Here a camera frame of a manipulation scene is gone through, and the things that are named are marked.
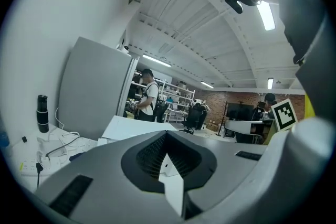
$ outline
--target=white t-shirt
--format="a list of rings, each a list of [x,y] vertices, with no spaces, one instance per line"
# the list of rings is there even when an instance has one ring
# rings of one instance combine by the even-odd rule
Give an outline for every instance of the white t-shirt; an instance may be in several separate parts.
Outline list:
[[[158,98],[158,94],[159,94],[159,86],[157,85],[157,83],[155,81],[149,83],[146,86],[146,93],[147,93],[148,97],[153,97],[152,105],[153,105],[153,108],[155,108],[156,99]],[[143,95],[140,103],[142,103],[146,100],[147,100],[147,97]],[[145,108],[142,108],[141,111],[143,113],[147,114],[147,115],[153,115],[153,110],[152,110],[150,105],[146,106]]]

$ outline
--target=ceiling light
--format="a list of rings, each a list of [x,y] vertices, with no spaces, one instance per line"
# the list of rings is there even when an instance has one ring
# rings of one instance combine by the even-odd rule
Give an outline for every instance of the ceiling light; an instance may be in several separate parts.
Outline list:
[[[143,58],[146,58],[146,59],[149,59],[149,60],[152,60],[152,61],[154,61],[154,62],[158,62],[158,63],[160,63],[160,64],[162,64],[162,65],[164,65],[164,66],[166,66],[166,67],[171,67],[171,65],[169,65],[168,63],[165,63],[165,62],[156,60],[156,59],[154,59],[154,58],[152,58],[152,57],[150,57],[150,56],[148,56],[148,55],[146,55],[146,54],[144,54],[142,57],[143,57]]]
[[[204,81],[202,81],[201,84],[206,85],[206,86],[208,86],[209,88],[212,88],[212,89],[214,88],[214,87],[212,87],[210,84],[205,83]]]
[[[260,5],[257,5],[261,18],[263,19],[265,30],[275,29],[275,24],[273,20],[273,14],[271,8],[267,2],[261,1]]]
[[[273,87],[273,81],[274,81],[273,78],[269,78],[268,79],[268,87],[267,87],[268,90],[272,89],[272,87]]]

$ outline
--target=refrigerator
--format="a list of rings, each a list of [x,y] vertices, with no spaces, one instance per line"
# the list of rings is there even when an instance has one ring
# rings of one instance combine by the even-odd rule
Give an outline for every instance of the refrigerator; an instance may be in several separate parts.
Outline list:
[[[58,117],[64,130],[97,140],[123,115],[138,59],[79,37],[63,74]]]

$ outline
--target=black bottle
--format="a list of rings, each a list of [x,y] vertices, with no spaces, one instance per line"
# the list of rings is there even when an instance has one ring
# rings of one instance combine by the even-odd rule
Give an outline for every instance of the black bottle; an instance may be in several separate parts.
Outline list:
[[[41,133],[47,133],[49,131],[47,98],[45,95],[39,95],[37,98],[37,125]]]

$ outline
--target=black television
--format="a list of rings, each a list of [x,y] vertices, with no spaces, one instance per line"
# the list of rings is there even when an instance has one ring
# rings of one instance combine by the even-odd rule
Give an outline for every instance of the black television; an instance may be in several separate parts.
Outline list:
[[[239,121],[251,121],[253,109],[253,105],[229,103],[226,116]]]

